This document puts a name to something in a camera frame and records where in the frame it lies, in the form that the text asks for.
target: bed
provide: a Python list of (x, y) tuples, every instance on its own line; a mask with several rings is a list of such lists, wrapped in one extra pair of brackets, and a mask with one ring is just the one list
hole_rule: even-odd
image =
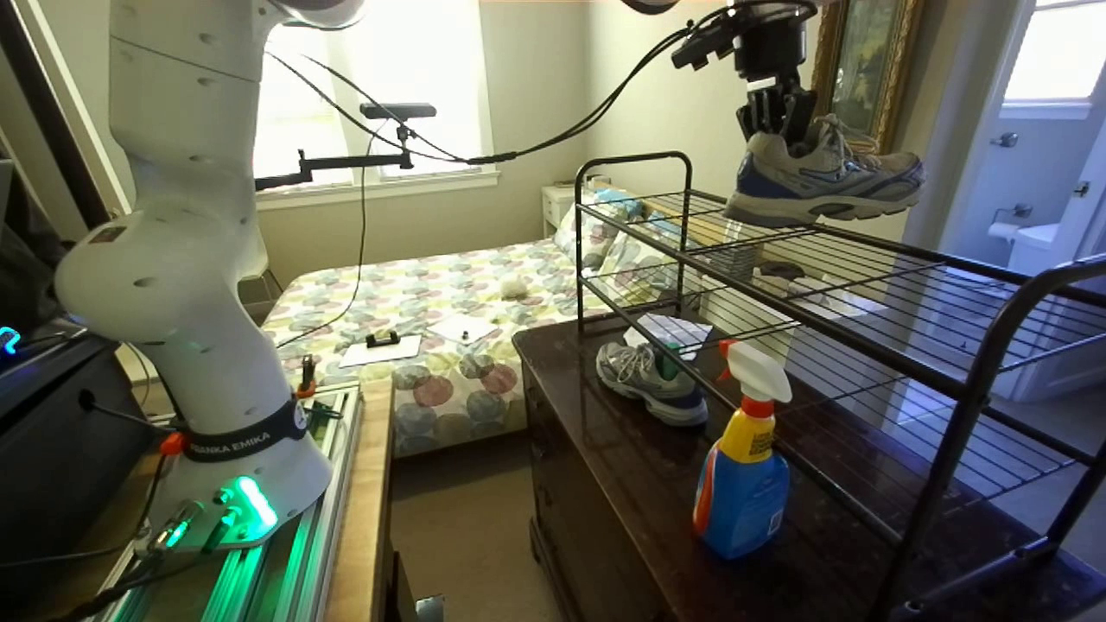
[[(644, 218), (644, 203), (614, 188), (592, 188), (588, 201), (614, 218)], [(507, 437), (524, 429), (510, 334), (576, 315), (572, 240), (570, 210), (556, 234), (537, 241), (303, 272), (281, 294), (262, 331), (291, 380), (308, 357), (329, 388), (386, 374), (394, 457)], [(579, 241), (588, 270), (646, 258), (644, 247), (595, 218), (585, 218)], [(383, 345), (381, 357), (364, 345), (386, 331), (401, 345)]]

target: sneaker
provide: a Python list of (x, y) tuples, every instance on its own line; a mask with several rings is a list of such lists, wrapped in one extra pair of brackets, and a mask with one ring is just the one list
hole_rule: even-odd
[(918, 157), (860, 157), (833, 119), (815, 122), (799, 151), (781, 135), (754, 135), (727, 215), (750, 226), (865, 220), (904, 210), (924, 188)]
[(646, 401), (646, 411), (663, 424), (704, 424), (709, 409), (699, 384), (684, 370), (659, 368), (663, 358), (649, 345), (603, 343), (595, 357), (595, 374), (607, 392)]

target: floral bedspread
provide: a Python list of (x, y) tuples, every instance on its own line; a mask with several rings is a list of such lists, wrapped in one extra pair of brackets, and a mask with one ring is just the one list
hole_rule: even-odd
[[(554, 240), (317, 270), (296, 277), (262, 331), (283, 374), (317, 358), (329, 388), (394, 378), (394, 457), (524, 429), (510, 334), (572, 318), (572, 254)], [(365, 334), (394, 331), (413, 351), (358, 363)]]

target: doorway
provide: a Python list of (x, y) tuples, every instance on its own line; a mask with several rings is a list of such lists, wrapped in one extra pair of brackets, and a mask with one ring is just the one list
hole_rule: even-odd
[(1041, 272), (1106, 254), (1106, 0), (1025, 0), (943, 254)]

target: blue spray bottle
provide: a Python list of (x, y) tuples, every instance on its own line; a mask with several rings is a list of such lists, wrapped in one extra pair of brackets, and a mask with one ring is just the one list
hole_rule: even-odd
[(774, 404), (790, 401), (781, 358), (750, 343), (727, 343), (727, 368), (739, 380), (739, 409), (701, 463), (692, 528), (722, 559), (768, 545), (788, 506), (788, 460), (772, 449)]

